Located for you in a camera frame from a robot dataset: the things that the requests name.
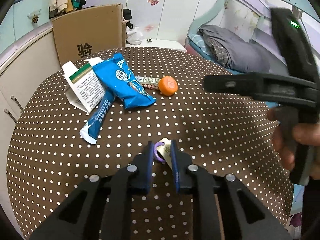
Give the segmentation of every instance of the blue plastic package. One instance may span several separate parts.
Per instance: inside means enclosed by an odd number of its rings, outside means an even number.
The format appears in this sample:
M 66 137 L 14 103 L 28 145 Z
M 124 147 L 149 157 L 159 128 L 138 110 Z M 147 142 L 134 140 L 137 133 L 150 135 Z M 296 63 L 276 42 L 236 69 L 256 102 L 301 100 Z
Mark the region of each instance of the blue plastic package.
M 136 80 L 121 53 L 93 66 L 93 71 L 123 101 L 125 109 L 150 106 L 156 101 Z
M 115 101 L 115 96 L 113 95 L 112 91 L 107 89 L 99 104 L 98 110 L 94 112 L 94 114 L 86 122 L 84 127 L 80 130 L 80 135 L 88 143 L 97 143 L 97 138 L 102 126 L 103 119 L 106 116 L 106 113 L 111 107 L 113 101 Z

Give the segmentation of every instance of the orange lid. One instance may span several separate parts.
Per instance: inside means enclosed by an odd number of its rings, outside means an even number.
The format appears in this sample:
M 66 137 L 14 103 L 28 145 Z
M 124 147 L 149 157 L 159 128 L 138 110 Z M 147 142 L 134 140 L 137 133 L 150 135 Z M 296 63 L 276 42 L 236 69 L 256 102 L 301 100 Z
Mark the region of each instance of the orange lid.
M 178 90 L 177 82 L 169 76 L 163 77 L 159 81 L 158 87 L 165 96 L 172 96 Z

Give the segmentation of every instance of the green indicator light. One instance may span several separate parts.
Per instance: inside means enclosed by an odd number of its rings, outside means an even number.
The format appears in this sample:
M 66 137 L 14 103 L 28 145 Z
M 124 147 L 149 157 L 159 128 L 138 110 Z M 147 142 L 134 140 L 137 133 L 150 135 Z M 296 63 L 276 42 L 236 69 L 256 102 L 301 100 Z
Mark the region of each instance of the green indicator light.
M 293 22 L 293 21 L 291 21 L 290 23 L 291 23 L 294 27 L 296 27 L 296 28 L 301 28 L 300 25 L 298 25 L 297 23 L 295 23 L 295 22 Z

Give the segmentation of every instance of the polka dot tablecloth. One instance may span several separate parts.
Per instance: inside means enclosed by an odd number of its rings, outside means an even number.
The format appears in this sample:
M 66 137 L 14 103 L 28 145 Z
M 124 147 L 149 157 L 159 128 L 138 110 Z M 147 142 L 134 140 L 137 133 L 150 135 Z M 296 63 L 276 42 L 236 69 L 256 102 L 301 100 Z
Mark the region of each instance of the polka dot tablecloth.
M 44 80 L 18 120 L 8 151 L 8 191 L 23 235 L 28 238 L 84 178 L 116 173 L 149 140 L 164 137 L 176 139 L 210 173 L 234 173 L 285 224 L 293 185 L 273 151 L 277 123 L 266 119 L 268 107 L 247 97 L 205 92 L 204 75 L 229 72 L 180 51 L 122 48 L 90 57 L 108 59 L 116 52 L 135 75 L 174 77 L 178 92 L 165 97 L 148 90 L 156 103 L 130 111 L 116 100 L 97 144 L 90 145 L 79 135 L 89 115 L 67 101 L 63 71 Z M 154 163 L 152 172 L 151 192 L 133 198 L 131 239 L 193 239 L 192 197 L 176 195 L 168 165 Z

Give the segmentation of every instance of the gray comforter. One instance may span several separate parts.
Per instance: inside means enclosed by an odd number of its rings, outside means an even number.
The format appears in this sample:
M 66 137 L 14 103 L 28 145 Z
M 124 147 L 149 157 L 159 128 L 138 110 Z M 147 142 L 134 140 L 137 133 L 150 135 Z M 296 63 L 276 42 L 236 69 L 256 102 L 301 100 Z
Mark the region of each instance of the gray comforter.
M 227 68 L 241 72 L 268 73 L 270 64 L 263 48 L 256 44 L 245 42 L 235 33 L 216 25 L 205 25 L 199 28 L 204 42 L 212 47 L 214 40 L 218 41 L 228 54 Z

